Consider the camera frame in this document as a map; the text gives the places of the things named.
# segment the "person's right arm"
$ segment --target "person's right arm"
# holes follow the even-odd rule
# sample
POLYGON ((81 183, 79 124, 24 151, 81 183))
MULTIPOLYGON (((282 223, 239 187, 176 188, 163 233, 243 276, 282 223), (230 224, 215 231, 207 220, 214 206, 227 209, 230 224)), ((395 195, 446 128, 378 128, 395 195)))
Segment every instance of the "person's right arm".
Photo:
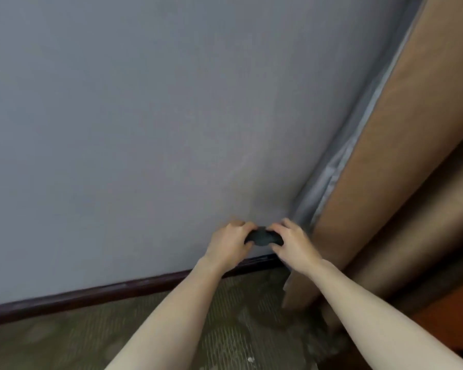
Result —
POLYGON ((323 260, 305 232, 289 219, 269 229, 283 237, 271 244, 280 259, 320 289, 374 370, 463 370, 463 360, 400 311, 323 260))

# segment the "person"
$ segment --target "person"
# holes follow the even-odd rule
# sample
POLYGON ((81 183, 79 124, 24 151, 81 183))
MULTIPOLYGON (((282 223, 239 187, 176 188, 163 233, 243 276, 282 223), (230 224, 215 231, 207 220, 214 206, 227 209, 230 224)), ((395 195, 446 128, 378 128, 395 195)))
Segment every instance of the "person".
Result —
MULTIPOLYGON (((213 294, 223 274, 249 253, 245 237, 257 226, 232 221, 217 230, 191 273, 161 302, 106 370, 189 368, 213 294)), ((270 230, 284 245, 270 244, 278 257, 321 290, 360 353, 374 370, 463 370, 463 360, 382 299, 324 260, 309 237, 284 219, 270 230)))

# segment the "black handheld object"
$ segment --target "black handheld object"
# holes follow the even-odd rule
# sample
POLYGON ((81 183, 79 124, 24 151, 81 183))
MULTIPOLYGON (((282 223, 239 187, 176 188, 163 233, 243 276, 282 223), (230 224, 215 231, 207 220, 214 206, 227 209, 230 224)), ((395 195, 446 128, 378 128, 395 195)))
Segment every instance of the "black handheld object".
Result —
POLYGON ((266 230, 265 227, 259 227, 257 230, 252 230, 245 238, 245 243, 253 241, 255 245, 263 247, 269 243, 283 245, 283 238, 276 232, 266 230))

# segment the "patterned carpet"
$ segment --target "patterned carpet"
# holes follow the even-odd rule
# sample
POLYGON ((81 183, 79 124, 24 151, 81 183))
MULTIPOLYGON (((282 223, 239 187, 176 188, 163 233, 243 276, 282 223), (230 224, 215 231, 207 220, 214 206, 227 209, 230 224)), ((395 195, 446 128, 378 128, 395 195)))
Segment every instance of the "patterned carpet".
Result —
MULTIPOLYGON (((280 310, 287 276, 280 267, 223 279, 191 368, 309 370, 336 353, 345 337, 327 336, 317 314, 280 310)), ((166 295, 0 325, 0 370, 104 369, 166 295)))

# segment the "hand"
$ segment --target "hand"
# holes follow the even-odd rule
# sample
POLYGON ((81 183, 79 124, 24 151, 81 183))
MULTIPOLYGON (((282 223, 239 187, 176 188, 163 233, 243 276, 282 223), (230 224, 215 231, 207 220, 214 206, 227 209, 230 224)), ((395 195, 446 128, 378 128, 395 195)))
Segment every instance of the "hand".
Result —
POLYGON ((270 244, 272 250, 296 271, 307 274, 318 261, 322 260, 307 234, 290 219, 283 219, 281 224, 272 224, 268 230, 276 231, 284 242, 283 246, 270 244))
POLYGON ((247 244, 244 241, 249 232, 255 229, 257 225, 252 222, 231 221, 213 234, 203 259, 211 266, 218 267, 223 274, 230 271, 247 256, 254 245, 252 241, 247 244))

